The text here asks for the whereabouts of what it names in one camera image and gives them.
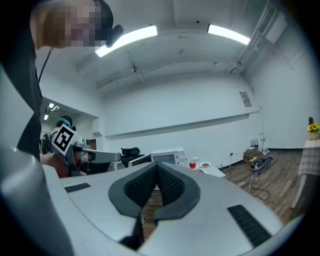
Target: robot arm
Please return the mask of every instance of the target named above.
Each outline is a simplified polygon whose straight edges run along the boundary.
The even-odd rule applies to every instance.
[[[69,171],[79,171],[78,164],[108,164],[121,160],[120,153],[89,149],[89,140],[82,138],[65,124],[52,139],[52,146],[64,155],[64,161]]]

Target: white wall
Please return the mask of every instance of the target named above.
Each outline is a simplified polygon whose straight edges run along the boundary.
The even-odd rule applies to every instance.
[[[83,138],[94,140],[96,137],[92,133],[92,122],[95,117],[89,117],[85,115],[79,115],[74,121],[76,127],[76,133]]]
[[[252,107],[245,108],[239,92],[248,93]],[[198,156],[227,166],[230,153],[232,163],[243,159],[255,129],[250,113],[258,110],[240,76],[167,77],[107,98],[105,134],[111,152],[184,147],[188,159]]]
[[[57,120],[41,120],[41,134],[40,134],[40,139],[42,139],[42,137],[45,134],[49,134],[51,133],[51,130],[53,127],[55,127],[57,124]]]
[[[80,77],[66,80],[48,73],[43,75],[40,85],[43,97],[96,117],[100,115],[102,96],[92,88],[94,85],[86,87]]]
[[[254,89],[269,148],[303,148],[308,118],[320,122],[319,66],[297,27],[268,44],[245,79]]]
[[[259,110],[245,107],[239,92],[253,97],[240,76],[178,75],[158,79],[133,91],[111,95],[104,114],[110,119],[105,135],[113,136],[149,129],[248,114]]]

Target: plaid tablecloth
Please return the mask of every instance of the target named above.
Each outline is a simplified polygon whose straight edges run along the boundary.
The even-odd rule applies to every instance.
[[[306,141],[298,174],[320,175],[320,139]]]

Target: black vent grille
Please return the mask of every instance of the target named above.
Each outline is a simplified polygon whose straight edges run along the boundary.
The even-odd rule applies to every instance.
[[[265,228],[242,205],[232,206],[227,210],[254,247],[271,238]]]
[[[261,34],[264,34],[264,32],[266,31],[272,17],[274,16],[276,12],[276,9],[272,6],[269,7],[269,9],[266,11],[266,14],[264,16],[264,19],[263,21],[261,22],[259,28],[258,28],[258,31],[261,33]]]
[[[160,166],[158,166],[157,184],[161,191],[163,206],[177,200],[185,190],[185,184],[181,179]]]
[[[91,187],[88,183],[81,183],[78,185],[73,185],[73,186],[66,186],[64,189],[67,193],[75,192],[78,190],[84,190],[86,188]]]
[[[144,207],[157,184],[157,166],[144,172],[124,186],[124,193],[138,206]]]

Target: black rubber pad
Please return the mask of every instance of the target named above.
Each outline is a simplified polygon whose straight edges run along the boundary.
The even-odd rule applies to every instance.
[[[271,238],[265,228],[242,205],[229,207],[228,211],[254,247]]]
[[[156,185],[164,206],[154,213],[156,223],[181,219],[200,200],[200,187],[191,177],[158,162],[116,180],[110,186],[108,196],[120,214],[140,219]]]
[[[91,187],[88,183],[81,183],[81,184],[78,184],[78,185],[73,185],[73,186],[66,186],[64,189],[67,193],[70,193],[70,192],[75,192],[75,191],[78,191],[78,190],[84,190],[86,188],[89,188]]]

